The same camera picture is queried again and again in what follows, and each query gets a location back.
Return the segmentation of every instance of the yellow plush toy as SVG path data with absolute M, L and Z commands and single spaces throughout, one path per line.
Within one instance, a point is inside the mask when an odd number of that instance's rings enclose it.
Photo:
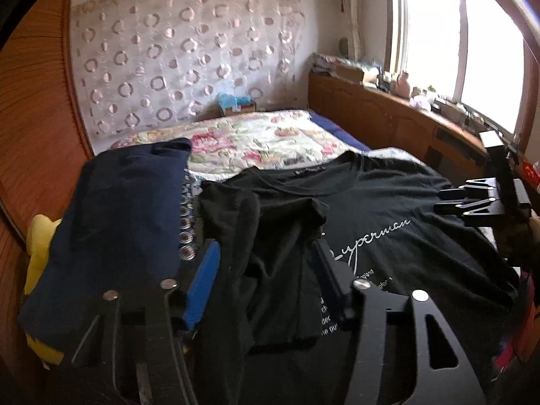
M 36 215 L 30 223 L 28 233 L 26 234 L 26 253 L 30 256 L 30 263 L 26 273 L 26 284 L 24 285 L 25 296 L 28 296 L 36 287 L 49 261 L 49 246 L 51 245 L 56 227 L 58 227 L 60 222 L 61 219 L 52 222 L 47 216 Z M 61 363 L 64 354 L 60 351 L 46 346 L 28 334 L 26 334 L 26 341 L 28 342 L 28 346 L 43 361 L 54 365 Z

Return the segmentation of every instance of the cardboard box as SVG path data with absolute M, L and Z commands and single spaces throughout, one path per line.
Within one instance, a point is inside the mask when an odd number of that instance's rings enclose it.
M 249 105 L 242 105 L 239 110 L 236 109 L 233 111 L 233 108 L 225 108 L 225 110 L 221 110 L 223 117 L 230 117 L 231 115 L 239 115 L 239 114 L 245 114 L 245 113 L 254 113 L 257 111 L 257 104 L 252 103 Z

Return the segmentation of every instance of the shirt label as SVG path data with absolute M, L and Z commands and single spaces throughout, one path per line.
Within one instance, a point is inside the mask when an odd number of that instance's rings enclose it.
M 324 166 L 303 167 L 301 169 L 295 170 L 294 174 L 301 175 L 306 172 L 319 172 L 321 170 L 325 170 L 325 167 Z

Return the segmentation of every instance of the metal screw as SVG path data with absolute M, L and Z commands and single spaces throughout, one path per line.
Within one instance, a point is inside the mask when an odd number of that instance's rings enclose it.
M 417 289 L 415 291 L 412 291 L 412 298 L 418 301 L 428 301 L 429 296 L 426 291 L 423 291 L 422 289 Z
M 176 288 L 178 283 L 176 283 L 176 280 L 173 278 L 166 278 L 159 285 L 161 286 L 161 289 L 172 289 L 172 288 Z
M 363 278 L 357 278 L 353 282 L 353 286 L 355 289 L 358 289 L 358 291 L 365 291 L 366 289 L 371 288 L 371 283 Z
M 114 289 L 111 289 L 110 291 L 107 291 L 103 294 L 103 300 L 105 301 L 113 301 L 118 298 L 118 291 L 115 291 Z

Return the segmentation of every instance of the white wall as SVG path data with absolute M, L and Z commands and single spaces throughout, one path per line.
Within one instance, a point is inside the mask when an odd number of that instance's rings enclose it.
M 362 0 L 360 10 L 364 60 L 384 64 L 386 54 L 387 0 Z

